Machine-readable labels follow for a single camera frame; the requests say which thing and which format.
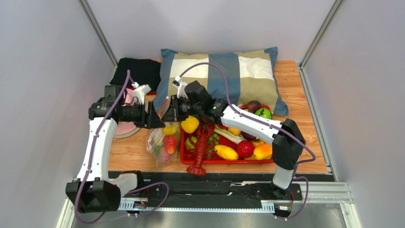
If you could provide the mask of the clear orange zip top bag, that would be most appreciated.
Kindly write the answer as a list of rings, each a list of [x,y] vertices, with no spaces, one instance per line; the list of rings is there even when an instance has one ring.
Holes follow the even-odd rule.
[[[166,124],[173,124],[177,122],[165,122]],[[164,146],[168,153],[171,154],[171,159],[166,163],[161,163],[158,161],[158,151],[160,147]],[[161,168],[166,166],[168,163],[172,162],[179,151],[180,146],[180,127],[178,135],[165,136],[163,134],[163,128],[150,129],[146,138],[146,149],[154,160],[154,165],[156,168]]]

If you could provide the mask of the pink toy peach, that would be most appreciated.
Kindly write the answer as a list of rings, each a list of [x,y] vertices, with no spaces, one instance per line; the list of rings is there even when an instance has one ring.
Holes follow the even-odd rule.
[[[161,163],[166,163],[171,159],[171,154],[168,153],[167,149],[162,146],[158,151],[158,161]]]

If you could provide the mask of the orange yellow toy mango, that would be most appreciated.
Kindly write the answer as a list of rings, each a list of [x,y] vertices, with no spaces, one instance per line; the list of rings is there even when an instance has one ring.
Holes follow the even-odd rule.
[[[267,160],[272,158],[272,146],[269,144],[261,144],[255,147],[253,156],[256,160]]]

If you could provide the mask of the yellow toy banana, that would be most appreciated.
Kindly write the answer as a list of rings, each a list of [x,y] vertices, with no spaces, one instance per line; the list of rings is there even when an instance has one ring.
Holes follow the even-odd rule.
[[[163,128],[163,134],[165,136],[178,135],[179,134],[178,123],[166,124],[165,127]]]

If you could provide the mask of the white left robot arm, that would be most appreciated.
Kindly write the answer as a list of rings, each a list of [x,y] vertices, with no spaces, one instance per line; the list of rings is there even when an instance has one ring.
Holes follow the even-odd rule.
[[[135,190],[140,181],[137,171],[126,171],[110,180],[108,161],[112,140],[120,122],[137,128],[162,128],[165,124],[157,115],[153,102],[145,105],[149,85],[134,83],[132,102],[127,104],[123,86],[105,86],[104,96],[88,110],[89,138],[85,158],[76,180],[66,184],[66,195],[78,213],[116,211],[121,198]]]

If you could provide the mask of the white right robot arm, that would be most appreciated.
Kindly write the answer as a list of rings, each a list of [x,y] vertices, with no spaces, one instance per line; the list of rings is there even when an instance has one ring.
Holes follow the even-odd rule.
[[[272,184],[281,190],[289,188],[298,159],[306,148],[293,120],[280,122],[246,112],[223,99],[212,98],[197,81],[174,85],[180,93],[162,106],[162,121],[180,122],[196,114],[208,123],[236,128],[263,140],[272,146],[272,159],[277,165]]]

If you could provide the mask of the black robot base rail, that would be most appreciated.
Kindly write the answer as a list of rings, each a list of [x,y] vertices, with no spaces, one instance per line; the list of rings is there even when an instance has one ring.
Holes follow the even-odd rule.
[[[286,193],[274,193],[272,173],[208,173],[194,176],[185,172],[142,172],[140,186],[160,181],[146,191],[147,206],[160,209],[261,209],[266,200],[289,204],[305,198],[306,184],[293,183]]]

